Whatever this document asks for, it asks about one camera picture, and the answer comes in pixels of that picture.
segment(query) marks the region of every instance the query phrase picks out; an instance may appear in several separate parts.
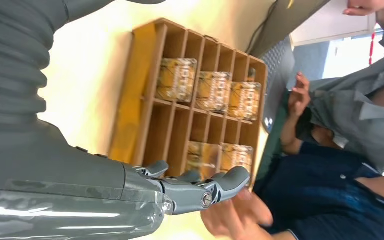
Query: wooden compartment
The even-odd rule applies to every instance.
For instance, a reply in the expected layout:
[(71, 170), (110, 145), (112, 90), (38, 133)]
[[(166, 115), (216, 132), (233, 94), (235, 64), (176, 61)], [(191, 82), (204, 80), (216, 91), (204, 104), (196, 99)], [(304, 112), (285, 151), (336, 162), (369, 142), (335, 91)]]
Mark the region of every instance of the wooden compartment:
[[(148, 35), (139, 34), (145, 29), (150, 32)], [(140, 104), (135, 105), (135, 108), (140, 111), (138, 110), (139, 118), (134, 124), (138, 128), (134, 132), (134, 147), (126, 151), (126, 153), (132, 154), (127, 160), (125, 160), (126, 157), (122, 158), (125, 162), (136, 166), (147, 166), (156, 161), (164, 160), (170, 166), (166, 176), (178, 176), (185, 171), (190, 141), (214, 145), (222, 145), (223, 143), (246, 145), (253, 147), (254, 152), (257, 152), (264, 105), (263, 96), (267, 81), (266, 65), (261, 60), (166, 19), (156, 20), (133, 32), (135, 37), (132, 42), (133, 47), (124, 86), (134, 86), (136, 82), (145, 82), (146, 85), (143, 86), (137, 97)], [(145, 48), (147, 41), (151, 40), (152, 42), (149, 42), (153, 46), (151, 57), (147, 58), (148, 62), (144, 62), (145, 53), (140, 50)], [(191, 102), (165, 101), (155, 98), (163, 58), (197, 60)], [(252, 69), (253, 77), (249, 77), (249, 69)], [(138, 79), (138, 73), (141, 71), (143, 79)], [(261, 83), (262, 92), (257, 121), (244, 121), (230, 117), (227, 113), (206, 112), (197, 109), (197, 79), (200, 72), (230, 72), (234, 82), (255, 81)], [(129, 141), (124, 137), (124, 132), (120, 131), (125, 126), (120, 126), (120, 124), (123, 123), (121, 120), (123, 116), (128, 114), (126, 108), (128, 107), (127, 104), (131, 104), (131, 102), (130, 99), (126, 100), (123, 96), (120, 98), (119, 119), (116, 120), (110, 149), (110, 153), (117, 153), (110, 154), (110, 157), (115, 160), (120, 158), (120, 154), (123, 152), (118, 144)], [(217, 171), (220, 171), (220, 165), (219, 160), (216, 167)]]

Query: human hand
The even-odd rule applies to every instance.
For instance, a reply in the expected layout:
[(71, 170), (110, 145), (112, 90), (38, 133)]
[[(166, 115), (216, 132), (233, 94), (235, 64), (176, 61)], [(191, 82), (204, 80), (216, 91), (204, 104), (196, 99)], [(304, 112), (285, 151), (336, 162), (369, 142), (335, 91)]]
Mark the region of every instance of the human hand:
[(298, 72), (295, 79), (296, 85), (289, 95), (288, 109), (289, 115), (300, 117), (311, 101), (310, 81), (301, 72)]
[(272, 240), (259, 224), (271, 225), (272, 213), (261, 199), (247, 189), (236, 197), (201, 211), (207, 230), (215, 237), (230, 237), (233, 240)]
[(343, 14), (363, 17), (380, 10), (384, 10), (384, 0), (348, 0), (348, 8)]

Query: cable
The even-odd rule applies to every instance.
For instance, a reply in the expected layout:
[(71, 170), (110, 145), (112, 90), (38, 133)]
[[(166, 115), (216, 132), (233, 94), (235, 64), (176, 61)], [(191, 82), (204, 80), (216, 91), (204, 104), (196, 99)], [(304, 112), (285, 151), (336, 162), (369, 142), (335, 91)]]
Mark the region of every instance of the cable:
[(245, 53), (249, 54), (249, 51), (251, 49), (251, 47), (254, 45), (254, 41), (255, 41), (255, 38), (256, 38), (256, 35), (257, 33), (264, 27), (264, 25), (266, 24), (267, 20), (270, 18), (270, 16), (272, 15), (273, 13), (273, 9), (275, 8), (275, 6), (278, 4), (279, 0), (277, 0), (275, 3), (273, 3), (273, 5), (271, 5), (271, 7), (268, 9), (268, 14), (267, 14), (267, 17), (266, 19), (257, 27), (257, 29), (254, 31), (254, 33), (252, 34), (252, 37), (251, 37), (251, 41), (249, 42), (248, 44), (248, 47), (246, 48), (246, 51)]

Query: robotic hand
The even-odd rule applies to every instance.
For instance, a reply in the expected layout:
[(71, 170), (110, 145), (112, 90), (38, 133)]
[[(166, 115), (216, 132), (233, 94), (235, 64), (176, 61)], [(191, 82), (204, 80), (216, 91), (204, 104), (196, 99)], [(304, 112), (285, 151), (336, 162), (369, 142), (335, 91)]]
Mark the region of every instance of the robotic hand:
[(236, 196), (250, 180), (244, 167), (235, 167), (228, 173), (218, 173), (211, 179), (200, 181), (200, 175), (188, 171), (179, 177), (155, 178), (161, 176), (169, 165), (159, 161), (151, 167), (134, 167), (145, 179), (157, 186), (158, 192), (172, 200), (166, 214), (178, 215), (205, 210), (212, 204)]
[(54, 33), (112, 1), (0, 1), (0, 240), (142, 237), (165, 214), (206, 209), (250, 179), (242, 167), (205, 181), (191, 172), (158, 178), (165, 162), (132, 167), (89, 154), (37, 118), (46, 110), (37, 93), (47, 84), (41, 69)]

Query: shirt collar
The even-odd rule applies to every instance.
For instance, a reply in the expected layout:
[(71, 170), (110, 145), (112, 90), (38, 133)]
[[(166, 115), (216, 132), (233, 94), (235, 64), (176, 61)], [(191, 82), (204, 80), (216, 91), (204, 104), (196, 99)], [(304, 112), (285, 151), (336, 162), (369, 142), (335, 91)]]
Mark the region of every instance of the shirt collar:
[(384, 119), (384, 107), (364, 102), (361, 107), (360, 120)]

